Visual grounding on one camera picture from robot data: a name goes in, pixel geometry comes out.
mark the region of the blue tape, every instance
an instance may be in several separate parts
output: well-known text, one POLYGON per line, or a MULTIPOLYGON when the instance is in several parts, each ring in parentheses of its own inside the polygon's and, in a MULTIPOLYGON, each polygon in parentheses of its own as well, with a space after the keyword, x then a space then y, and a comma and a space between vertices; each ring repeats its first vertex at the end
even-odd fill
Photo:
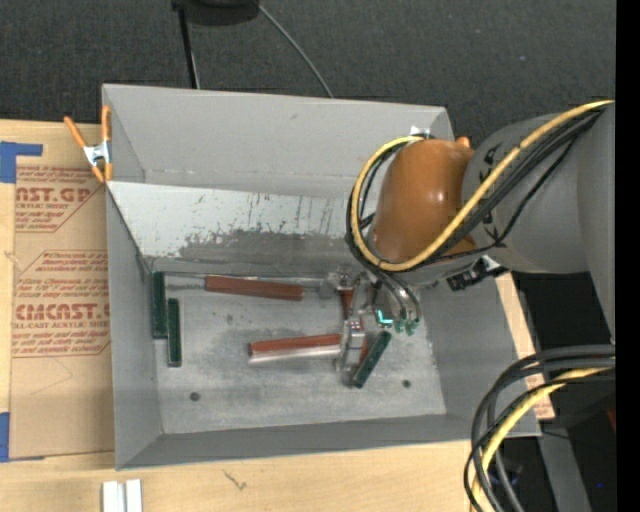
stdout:
POLYGON ((42 144, 0 142, 0 183, 16 182, 16 157, 42 156, 42 144))
POLYGON ((0 462, 9 461, 9 413, 0 413, 0 462))

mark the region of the dark gray carpet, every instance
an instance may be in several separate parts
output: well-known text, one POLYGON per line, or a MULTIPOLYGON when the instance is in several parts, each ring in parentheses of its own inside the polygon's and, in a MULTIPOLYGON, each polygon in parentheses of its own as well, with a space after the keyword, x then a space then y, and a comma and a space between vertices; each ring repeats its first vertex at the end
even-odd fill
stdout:
MULTIPOLYGON (((262 4, 337 97, 446 106, 455 134, 470 136, 476 146, 511 122, 616 95, 615 0, 262 4)), ((324 95, 263 16, 235 26, 191 26, 191 33, 203 88, 324 95)), ((103 82, 189 87, 169 0, 0 2, 0 117, 59 121, 71 114, 96 122, 103 82)), ((588 277, 519 279, 544 347, 602 342, 601 330, 571 328, 600 318, 588 277)), ((592 423, 600 430, 577 439, 608 436, 605 441, 615 443, 606 423, 592 423)), ((601 452, 607 455, 597 464, 611 475, 611 450, 601 452)), ((531 475, 530 509, 548 510, 536 450, 514 443, 509 455, 520 457, 531 475), (532 489, 532 481, 540 485, 532 489)), ((585 482, 598 493, 594 510, 614 510, 615 482, 602 497, 596 464, 585 464, 591 471, 585 482)))

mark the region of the black wire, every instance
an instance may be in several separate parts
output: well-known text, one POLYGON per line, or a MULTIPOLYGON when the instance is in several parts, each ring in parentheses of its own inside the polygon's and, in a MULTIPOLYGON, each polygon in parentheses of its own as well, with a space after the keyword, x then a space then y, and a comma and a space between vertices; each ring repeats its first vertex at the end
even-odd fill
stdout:
POLYGON ((378 172, 378 170, 380 169, 380 167, 382 167, 382 164, 387 160, 387 158, 391 156, 390 153, 384 153, 382 155, 380 155, 380 158, 378 158, 378 160, 376 160, 372 166, 372 168, 369 170, 368 176, 367 176, 367 184, 364 188, 364 192, 361 194, 361 197, 358 198, 359 201, 359 205, 358 205, 358 217, 362 217, 364 215, 364 207, 365 207, 365 203, 367 202, 367 196, 369 195, 369 190, 371 189, 371 185, 373 183, 373 180, 378 172))
MULTIPOLYGON (((345 235, 345 241, 347 243, 347 246, 349 247, 349 250, 351 251, 351 254, 354 256, 354 258, 356 258, 357 261, 359 261, 362 264, 362 266, 367 268, 376 277, 376 279, 379 282, 381 282, 384 286, 386 286, 387 289, 392 293, 392 295, 395 298, 396 303, 400 307, 402 318, 406 319, 406 318, 409 317, 409 315, 407 313, 407 308, 406 308, 406 306, 404 304, 404 299, 399 294, 397 288, 401 288, 409 296, 409 298, 411 299, 411 301, 413 302, 413 305, 414 305, 414 310, 415 310, 416 315, 417 315, 416 319, 419 319, 420 318, 420 302, 418 301, 418 299, 415 296, 415 294, 411 291, 411 289, 406 284, 404 284, 400 279, 398 279, 397 277, 392 276, 391 274, 387 274, 387 273, 383 272, 376 265, 374 265, 371 262, 369 262, 368 260, 366 260, 362 256, 362 253, 360 252, 358 247, 355 245, 355 242, 354 242, 354 239, 353 239, 353 230, 351 229, 351 221, 350 221, 352 201, 353 201, 353 193, 349 195, 349 201, 347 203, 347 221, 346 221, 347 233, 345 235)), ((369 218, 373 219, 373 215, 370 215, 369 217, 367 217, 367 219, 369 219, 369 218)), ((361 225, 363 222, 364 221, 360 220, 360 218, 358 217, 358 224, 361 225)))
POLYGON ((327 82, 324 81, 324 78, 322 78, 322 75, 320 74, 320 72, 313 65, 313 62, 311 62, 311 59, 307 57, 307 54, 304 53, 304 50, 300 47, 298 43, 296 43, 296 41, 293 39, 293 37, 291 37, 289 32, 287 32, 284 29, 284 27, 280 25, 280 23, 278 23, 278 21, 269 13, 269 11, 267 11, 262 5, 260 5, 260 2, 258 0, 254 0, 253 3, 258 8, 258 10, 262 13, 262 15, 267 20, 269 20, 269 22, 278 30, 278 32, 280 32, 280 34, 284 36, 284 38, 289 42, 289 44, 293 46, 293 48, 298 52, 300 57, 302 57, 302 59, 307 64, 307 66, 309 66, 309 69, 313 72, 313 74, 318 79, 318 82, 320 82, 320 85, 324 89, 324 92, 327 93, 327 96, 329 96, 329 98, 335 98, 335 96, 333 95, 333 92, 331 91, 331 89, 329 89, 327 82))
POLYGON ((502 375, 498 378, 492 389, 485 395, 485 397, 480 402, 476 414, 474 416, 473 424, 472 424, 472 441, 475 441, 478 438, 480 432, 480 424, 482 420, 482 416, 488 407, 497 401, 497 397, 499 393, 508 387, 513 382, 516 382, 522 378, 526 378, 529 375, 533 375, 536 373, 540 373, 543 371, 554 371, 556 369, 568 369, 574 367, 584 367, 585 365, 593 366, 595 360, 592 359, 594 356, 610 356, 615 353, 615 347, 612 346, 595 346, 595 347, 567 347, 561 349, 553 349, 545 352, 541 352, 540 354, 534 354, 532 356, 528 356, 519 361, 513 363, 507 370, 505 370, 502 375), (583 360, 571 360, 571 361, 551 361, 545 362, 549 359, 556 359, 560 357, 579 357, 589 355, 591 356, 588 359, 583 360), (524 368, 526 365, 538 362, 545 362, 544 365, 538 364, 538 366, 524 368))
MULTIPOLYGON (((603 368, 615 368, 615 362, 614 361, 596 361, 596 360, 592 360, 592 359, 588 359, 587 360, 587 367, 603 367, 603 368)), ((527 398, 529 398, 531 395, 533 395, 534 393, 536 393, 537 391, 539 391, 540 389, 543 388, 547 388, 547 387, 551 387, 551 386, 555 386, 557 384, 562 384, 562 383, 572 383, 572 382, 578 382, 578 381, 584 381, 584 380, 593 380, 593 377, 601 377, 600 375, 591 375, 588 377, 584 377, 582 379, 561 379, 561 380, 556 380, 554 382, 547 382, 545 384, 542 384, 540 386, 537 386, 525 393, 522 393, 521 395, 519 395, 514 401, 512 401, 509 406, 507 406, 502 413, 500 414, 500 417, 494 421, 493 425, 478 439, 476 439, 474 441, 474 439, 472 438, 472 449, 471 449, 471 453, 469 455, 469 457, 467 458, 467 462, 465 464, 465 468, 464 468, 464 487, 465 487, 465 491, 467 492, 467 496, 469 497, 469 500, 471 501, 472 505, 474 506, 474 508, 478 511, 483 511, 482 507, 480 507, 480 504, 477 502, 477 500, 475 499, 475 497, 473 496, 473 492, 471 489, 471 486, 469 485, 469 469, 471 467, 471 463, 474 463, 474 466, 476 468, 476 477, 478 478, 478 482, 480 484, 480 486, 482 487, 483 491, 485 492, 485 494, 487 495, 487 498, 489 498, 489 501, 491 502, 492 506, 498 511, 498 512, 504 512, 504 509, 501 507, 500 503, 498 502, 492 486, 491 486, 491 482, 487 479, 486 474, 484 473, 484 470, 482 469, 482 458, 481 455, 479 453, 479 450, 481 448, 483 448, 483 446, 489 441, 489 439, 491 438, 491 436, 495 433, 495 431, 500 427, 500 425, 502 424, 502 422, 506 419, 506 417, 515 409, 517 408, 520 404, 522 404, 527 398)))
MULTIPOLYGON (((497 402, 497 397, 499 393, 503 389, 508 387, 510 384, 512 384, 513 382, 516 382, 522 378, 526 378, 529 375, 541 373, 544 371, 548 372, 548 371, 556 371, 560 369, 567 370, 567 369, 574 369, 574 368, 595 367, 600 365, 603 365, 604 367, 615 366, 615 362, 613 362, 610 359, 607 359, 605 361, 594 359, 594 357, 596 356, 607 357, 607 356, 611 356, 614 353, 615 353, 615 347, 611 347, 611 346, 604 346, 604 347, 578 346, 578 347, 567 347, 562 349, 553 349, 546 352, 541 352, 540 354, 534 354, 527 358, 523 358, 519 361, 516 361, 507 370, 505 370, 502 373, 502 375, 498 378, 498 380, 496 381, 492 389, 485 395, 485 397, 480 402, 480 405, 478 406, 478 409, 476 410, 476 414, 474 415, 474 419, 473 419, 472 433, 471 433, 472 442, 474 442, 474 445, 477 443, 478 435, 480 432, 480 424, 482 422, 481 421, 482 416, 484 415, 485 411, 487 410, 490 411, 490 414, 488 413, 488 418, 491 419, 491 425, 489 426, 488 433, 493 432, 495 428, 497 428, 499 423, 502 421, 502 418, 504 418, 506 414, 510 412, 509 409, 512 409, 512 407, 507 407, 503 411, 500 420, 498 421, 493 420, 493 415, 495 414, 495 404, 497 402), (538 365, 538 366, 529 367, 529 368, 522 368, 532 362, 541 363, 546 360, 555 359, 558 357, 566 357, 566 356, 579 357, 583 355, 589 355, 591 357, 582 358, 582 359, 573 359, 573 360, 551 361, 551 362, 546 362, 544 365, 538 365)), ((476 465, 476 472, 479 474, 478 480, 481 486, 483 487, 483 490, 485 490, 485 493, 487 494, 487 496, 490 499, 492 499, 492 503, 496 502, 497 498, 495 497, 495 494, 491 489, 491 484, 486 478, 486 475, 484 475, 482 471, 478 471, 478 467, 480 468, 482 467, 480 455, 475 454, 473 458, 474 458, 474 465, 476 465)), ((504 471, 503 474, 500 474, 500 473, 501 472, 499 470, 499 477, 503 483, 503 486, 507 490, 508 497, 510 499, 515 498, 515 501, 517 502, 517 497, 515 496, 515 492, 513 491, 513 488, 511 487, 511 484, 506 476, 506 471, 504 471)))
POLYGON ((193 56, 193 50, 191 49, 191 37, 189 36, 189 26, 187 25, 184 6, 182 4, 174 2, 173 8, 178 12, 178 19, 180 20, 180 33, 182 34, 182 45, 184 46, 184 54, 187 58, 189 82, 191 83, 192 89, 200 89, 200 81, 198 80, 195 58, 193 56))
POLYGON ((442 246, 434 251, 434 253, 424 262, 405 270, 405 272, 414 270, 415 268, 424 265, 431 264, 433 260, 441 257, 452 247, 454 247, 458 242, 460 242, 460 240, 467 236, 482 220, 484 220, 486 216, 491 212, 491 210, 495 208, 496 205, 500 201, 502 201, 502 199, 509 192, 511 192, 511 190, 513 190, 513 188, 520 181, 522 181, 522 179, 532 169, 535 168, 536 165, 542 162, 545 158, 547 158, 550 154, 552 154, 567 141, 572 140, 574 137, 577 137, 579 134, 589 129, 601 113, 602 111, 589 112, 589 117, 587 118, 586 122, 583 119, 583 116, 573 118, 572 120, 567 121, 561 127, 557 128, 554 133, 548 135, 545 142, 536 144, 535 149, 532 150, 524 158, 524 160, 514 169, 513 173, 508 176, 499 186, 496 187, 496 190, 491 194, 491 196, 484 200, 482 204, 477 207, 477 209, 474 211, 474 213, 471 214, 466 222, 456 228, 456 230, 451 234, 451 236, 449 236, 447 241, 442 244, 442 246))
POLYGON ((520 217, 520 215, 524 211, 524 209, 527 206, 527 204, 529 203, 529 201, 538 192, 538 190, 540 190, 542 185, 547 181, 547 179, 553 174, 553 172, 558 168, 558 166, 567 157, 567 154, 569 153, 569 150, 571 149, 571 147, 573 146, 573 144, 575 143, 576 140, 577 140, 577 138, 576 139, 572 139, 569 142, 569 144, 567 145, 565 150, 562 152, 562 154, 557 158, 557 160, 555 162, 553 162, 553 164, 549 167, 549 169, 547 169, 545 171, 545 173, 540 177, 540 179, 536 182, 536 184, 533 186, 533 188, 529 191, 529 193, 520 202, 520 204, 518 205, 518 208, 516 209, 515 213, 512 215, 511 219, 509 219, 509 222, 507 223, 507 226, 504 228, 504 231, 495 238, 494 242, 491 245, 487 245, 487 246, 479 248, 479 249, 473 249, 472 251, 466 251, 464 253, 452 254, 450 256, 440 256, 439 258, 435 258, 433 260, 429 259, 429 260, 427 260, 427 262, 425 262, 424 264, 420 264, 419 266, 432 265, 434 263, 440 263, 441 261, 448 261, 448 260, 451 260, 451 259, 458 259, 458 258, 462 258, 462 257, 466 257, 466 256, 471 256, 473 254, 486 253, 486 252, 490 251, 491 249, 493 249, 494 247, 498 246, 500 243, 502 243, 502 241, 509 235, 509 233, 511 232, 511 230, 515 226, 516 221, 518 220, 518 218, 520 217))
MULTIPOLYGON (((494 241, 493 244, 480 249, 466 251, 464 253, 444 255, 448 250, 454 247, 462 238, 467 236, 472 231, 472 229, 475 228, 477 224, 479 224, 482 220, 484 220, 487 214, 493 208, 495 208, 497 203, 499 203, 507 195, 507 193, 510 192, 513 189, 513 187, 515 187, 515 185, 517 185, 524 178, 524 176, 526 176, 533 168, 535 168, 536 165, 542 162, 545 158, 547 158, 550 154, 552 154, 558 148, 562 147, 563 144, 569 142, 569 146, 573 145, 575 140, 577 140, 577 138, 584 131, 586 131, 588 128, 591 127, 591 125, 595 122, 595 120, 601 113, 602 111, 600 110, 590 111, 588 113, 583 114, 582 116, 578 116, 576 118, 573 118, 567 121, 562 126, 557 128, 553 134, 548 136, 546 142, 536 145, 536 148, 533 151, 531 151, 526 156, 526 158, 522 162, 520 162, 520 164, 515 168, 512 175, 509 176, 500 186, 496 188, 496 190, 490 196, 490 198, 485 200, 483 204, 469 217, 469 219, 467 219, 465 223, 459 226, 457 230, 454 231, 454 233, 452 233, 452 235, 447 239, 447 241, 434 252, 434 254, 432 254, 429 258, 427 258, 424 262, 419 263, 401 272, 409 272, 427 265, 432 265, 434 263, 440 263, 442 261, 460 259, 467 256, 472 256, 475 254, 485 253, 486 251, 492 249, 493 247, 498 245, 500 242, 502 242, 502 240, 506 238, 506 236, 509 234, 509 232, 515 225, 518 217, 521 215, 522 211, 526 207, 526 204, 535 195, 535 193, 539 190, 542 184, 549 178, 549 176, 557 169, 557 167, 564 160, 564 158, 566 158, 568 154, 568 149, 560 155, 560 157, 545 172, 543 177, 538 180, 538 182, 534 186, 534 189, 527 194, 527 196, 523 199, 523 201, 518 206, 516 213, 509 220, 507 228, 505 228, 503 233, 496 239, 496 241, 494 241)), ((372 169, 370 172, 377 172, 382 161, 386 160, 386 158, 388 158, 390 154, 397 151, 400 147, 391 148, 387 153, 380 155, 379 160, 374 163, 374 165, 376 165, 376 168, 374 169, 372 166, 372 169)), ((366 194, 368 194, 368 187, 366 189, 364 200, 361 201, 361 204, 360 204, 360 215, 362 215, 362 212, 364 211, 366 194)), ((372 220, 373 220, 373 214, 366 217, 364 220, 360 221, 362 223, 361 229, 364 229, 366 226, 368 226, 372 222, 372 220)), ((349 226, 349 224, 350 224, 349 217, 347 217, 347 225, 349 226)), ((356 257, 356 259, 358 259, 358 261, 360 261, 361 263, 363 263, 364 261, 367 261, 359 249, 356 248, 356 251, 357 252, 354 253, 354 256, 356 257)))

